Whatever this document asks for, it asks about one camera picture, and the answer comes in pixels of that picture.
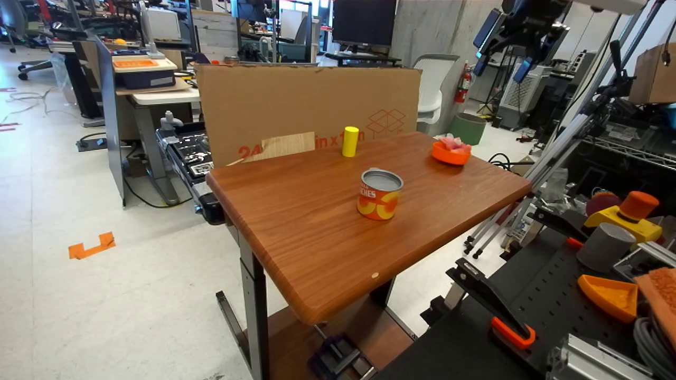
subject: metal shelf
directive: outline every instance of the metal shelf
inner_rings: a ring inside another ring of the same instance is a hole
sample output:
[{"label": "metal shelf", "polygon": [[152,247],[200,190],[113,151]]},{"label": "metal shelf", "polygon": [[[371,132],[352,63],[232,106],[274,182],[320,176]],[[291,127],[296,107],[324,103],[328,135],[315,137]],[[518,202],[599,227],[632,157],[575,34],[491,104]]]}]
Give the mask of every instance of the metal shelf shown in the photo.
[{"label": "metal shelf", "polygon": [[583,141],[587,144],[594,145],[595,147],[599,147],[601,149],[619,153],[623,156],[635,158],[636,160],[647,162],[655,166],[660,166],[661,168],[676,171],[676,158],[670,158],[655,153],[648,153],[647,151],[642,151],[640,149],[628,147],[620,143],[614,143],[606,139],[599,138],[594,139],[592,137],[587,136]]}]

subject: orange tape on floor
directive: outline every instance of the orange tape on floor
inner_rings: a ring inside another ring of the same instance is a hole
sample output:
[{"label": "orange tape on floor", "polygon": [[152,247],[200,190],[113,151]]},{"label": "orange tape on floor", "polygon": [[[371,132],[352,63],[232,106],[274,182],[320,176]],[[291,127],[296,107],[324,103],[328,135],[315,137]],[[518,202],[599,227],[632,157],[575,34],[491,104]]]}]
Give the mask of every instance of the orange tape on floor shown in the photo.
[{"label": "orange tape on floor", "polygon": [[115,246],[115,237],[113,237],[112,232],[100,234],[99,241],[101,242],[101,245],[89,248],[88,250],[85,250],[85,245],[82,243],[71,245],[68,247],[68,254],[71,259],[76,258],[82,260],[83,258],[88,258],[89,256],[98,254],[99,252],[103,252],[108,248],[113,248]]}]

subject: orange clip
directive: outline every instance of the orange clip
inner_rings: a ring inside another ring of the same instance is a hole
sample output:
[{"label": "orange clip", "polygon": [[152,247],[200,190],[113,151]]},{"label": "orange clip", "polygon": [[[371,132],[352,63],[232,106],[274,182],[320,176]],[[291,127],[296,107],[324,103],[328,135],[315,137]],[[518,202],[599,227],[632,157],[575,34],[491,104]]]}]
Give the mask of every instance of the orange clip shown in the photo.
[{"label": "orange clip", "polygon": [[82,243],[71,245],[68,247],[68,255],[71,259],[76,258],[78,260],[82,260],[83,258],[88,258],[89,256],[98,254],[99,252],[105,251],[108,248],[113,248],[115,246],[115,238],[113,237],[112,232],[100,234],[99,241],[101,242],[101,245],[89,248],[88,250],[85,250],[85,245]]},{"label": "orange clip", "polygon": [[526,325],[528,331],[531,332],[531,336],[528,339],[523,339],[519,334],[515,333],[512,329],[507,327],[500,319],[496,316],[491,319],[491,326],[498,331],[505,339],[507,339],[511,344],[520,350],[526,350],[528,347],[532,346],[535,342],[535,330],[533,330],[529,325]]}]

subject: green trash can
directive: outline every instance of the green trash can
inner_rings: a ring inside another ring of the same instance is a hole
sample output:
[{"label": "green trash can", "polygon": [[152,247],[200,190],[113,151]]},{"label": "green trash can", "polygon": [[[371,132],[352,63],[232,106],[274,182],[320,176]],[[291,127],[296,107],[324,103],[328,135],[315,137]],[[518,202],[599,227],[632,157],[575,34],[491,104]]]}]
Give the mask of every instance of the green trash can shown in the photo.
[{"label": "green trash can", "polygon": [[481,142],[486,120],[470,114],[456,114],[451,121],[449,132],[460,137],[463,143],[477,145]]}]

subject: orange tray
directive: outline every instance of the orange tray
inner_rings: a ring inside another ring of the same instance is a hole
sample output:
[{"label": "orange tray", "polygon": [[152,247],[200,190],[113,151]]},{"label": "orange tray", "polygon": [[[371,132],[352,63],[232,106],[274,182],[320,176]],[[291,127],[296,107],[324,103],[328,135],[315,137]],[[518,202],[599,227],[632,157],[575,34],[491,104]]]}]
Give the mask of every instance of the orange tray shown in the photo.
[{"label": "orange tray", "polygon": [[447,164],[459,166],[465,165],[471,155],[471,153],[462,154],[450,151],[446,149],[446,145],[441,141],[438,141],[432,145],[432,157]]},{"label": "orange tray", "polygon": [[636,284],[587,275],[581,275],[577,284],[596,306],[611,316],[624,323],[631,323],[636,319]]}]

